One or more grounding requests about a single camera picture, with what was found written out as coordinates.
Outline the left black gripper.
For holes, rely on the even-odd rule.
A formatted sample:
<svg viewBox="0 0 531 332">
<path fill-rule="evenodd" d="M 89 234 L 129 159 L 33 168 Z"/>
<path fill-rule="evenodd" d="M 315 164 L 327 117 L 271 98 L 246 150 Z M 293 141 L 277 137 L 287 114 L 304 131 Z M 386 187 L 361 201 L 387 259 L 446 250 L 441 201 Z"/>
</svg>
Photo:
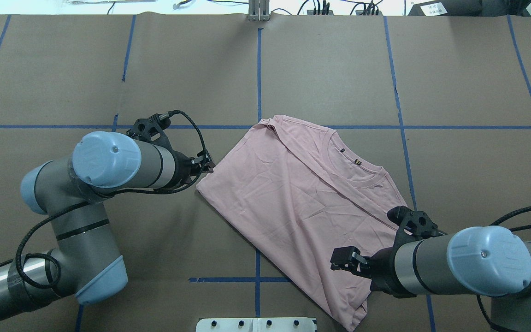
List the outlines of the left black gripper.
<svg viewBox="0 0 531 332">
<path fill-rule="evenodd" d="M 179 189 L 192 182 L 191 177 L 203 173 L 213 173 L 215 164 L 208 151 L 200 151 L 196 158 L 183 153 L 172 153 L 175 162 L 174 174 L 171 177 L 171 189 Z"/>
</svg>

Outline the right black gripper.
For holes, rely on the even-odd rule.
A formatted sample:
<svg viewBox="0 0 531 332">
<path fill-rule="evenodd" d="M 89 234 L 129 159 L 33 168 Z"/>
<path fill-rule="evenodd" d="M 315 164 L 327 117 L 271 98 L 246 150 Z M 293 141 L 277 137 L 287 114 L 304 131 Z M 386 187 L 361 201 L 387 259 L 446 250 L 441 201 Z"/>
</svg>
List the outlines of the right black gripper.
<svg viewBox="0 0 531 332">
<path fill-rule="evenodd" d="M 371 292 L 402 296 L 402 285 L 396 277 L 394 250 L 382 249 L 371 256 L 362 256 L 354 246 L 333 249 L 330 268 L 347 271 L 357 277 L 371 278 Z"/>
</svg>

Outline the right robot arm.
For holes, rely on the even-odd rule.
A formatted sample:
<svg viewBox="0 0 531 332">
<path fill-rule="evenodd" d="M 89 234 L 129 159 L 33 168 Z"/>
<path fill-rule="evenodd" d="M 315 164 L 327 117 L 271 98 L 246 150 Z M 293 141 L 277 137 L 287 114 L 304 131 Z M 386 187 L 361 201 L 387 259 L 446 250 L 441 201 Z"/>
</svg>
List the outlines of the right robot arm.
<svg viewBox="0 0 531 332">
<path fill-rule="evenodd" d="M 510 229 L 470 227 L 420 240 L 404 233 L 373 256 L 354 246 L 335 248 L 330 263 L 332 270 L 370 279 L 372 292 L 396 298 L 489 297 L 491 330 L 531 332 L 531 241 Z"/>
</svg>

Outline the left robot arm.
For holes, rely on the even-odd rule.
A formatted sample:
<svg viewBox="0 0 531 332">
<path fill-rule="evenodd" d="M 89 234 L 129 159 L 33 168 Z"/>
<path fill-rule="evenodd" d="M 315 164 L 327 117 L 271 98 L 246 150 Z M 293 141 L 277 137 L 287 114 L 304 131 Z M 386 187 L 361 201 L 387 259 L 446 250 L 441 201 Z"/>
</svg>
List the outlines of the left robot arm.
<svg viewBox="0 0 531 332">
<path fill-rule="evenodd" d="M 165 136 L 146 142 L 94 131 L 71 155 L 28 172 L 21 196 L 47 218 L 24 236 L 10 261 L 0 263 L 0 321 L 66 296 L 88 306 L 120 292 L 126 265 L 104 201 L 122 193 L 177 193 L 214 166 L 205 148 L 187 157 Z"/>
</svg>

